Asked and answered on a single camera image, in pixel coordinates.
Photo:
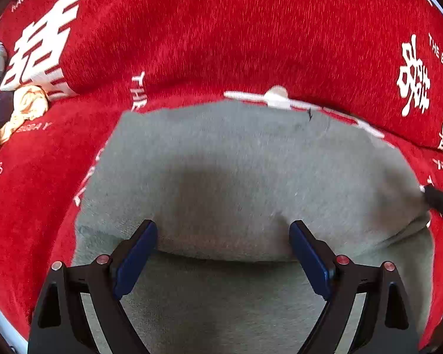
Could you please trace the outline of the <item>dark purple cloth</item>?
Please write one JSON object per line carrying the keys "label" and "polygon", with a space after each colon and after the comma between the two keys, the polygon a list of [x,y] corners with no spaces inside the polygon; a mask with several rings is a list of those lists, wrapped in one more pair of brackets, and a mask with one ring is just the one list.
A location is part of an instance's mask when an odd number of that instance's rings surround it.
{"label": "dark purple cloth", "polygon": [[13,92],[0,93],[0,128],[7,123],[14,110]]}

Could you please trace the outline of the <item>yellow orange cloth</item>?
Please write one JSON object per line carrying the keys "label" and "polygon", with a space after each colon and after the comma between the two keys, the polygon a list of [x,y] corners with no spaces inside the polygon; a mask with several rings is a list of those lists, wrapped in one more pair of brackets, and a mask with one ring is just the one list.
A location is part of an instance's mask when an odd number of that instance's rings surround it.
{"label": "yellow orange cloth", "polygon": [[26,121],[42,117],[48,110],[48,97],[39,86],[23,86],[13,94],[11,117],[0,128],[0,145],[9,140]]}

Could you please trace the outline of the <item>red wedding bed blanket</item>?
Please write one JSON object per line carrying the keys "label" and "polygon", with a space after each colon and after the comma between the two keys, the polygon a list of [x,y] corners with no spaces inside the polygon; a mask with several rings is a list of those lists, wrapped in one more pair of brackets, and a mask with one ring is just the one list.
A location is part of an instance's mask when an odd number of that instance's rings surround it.
{"label": "red wedding bed blanket", "polygon": [[[403,151],[419,180],[443,190],[443,75],[432,79],[425,119],[402,126],[390,110],[398,96],[390,84],[350,79],[321,86],[302,80],[287,86],[293,100],[321,106],[340,120],[360,119]],[[102,85],[52,104],[30,130],[0,148],[0,310],[22,335],[31,323],[38,287],[54,258],[74,253],[73,219],[105,142],[129,100],[120,86]]]}

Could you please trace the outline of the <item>red wedding quilt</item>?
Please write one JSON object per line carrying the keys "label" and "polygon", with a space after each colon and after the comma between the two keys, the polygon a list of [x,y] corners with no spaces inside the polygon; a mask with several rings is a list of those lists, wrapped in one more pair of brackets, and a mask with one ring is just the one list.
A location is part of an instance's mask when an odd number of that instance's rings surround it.
{"label": "red wedding quilt", "polygon": [[163,98],[261,94],[336,109],[443,151],[443,16],[429,0],[16,0],[4,88]]}

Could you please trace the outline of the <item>grey knit sweater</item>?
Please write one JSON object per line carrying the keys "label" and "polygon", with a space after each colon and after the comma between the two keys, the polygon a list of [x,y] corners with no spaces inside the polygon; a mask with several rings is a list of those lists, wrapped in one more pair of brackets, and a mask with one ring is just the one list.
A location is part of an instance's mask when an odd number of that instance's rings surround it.
{"label": "grey knit sweater", "polygon": [[158,245],[123,307],[151,353],[295,353],[323,310],[288,242],[304,221],[360,265],[398,266],[418,329],[433,244],[403,155],[326,114],[238,101],[123,114],[84,192],[74,265],[145,219]]}

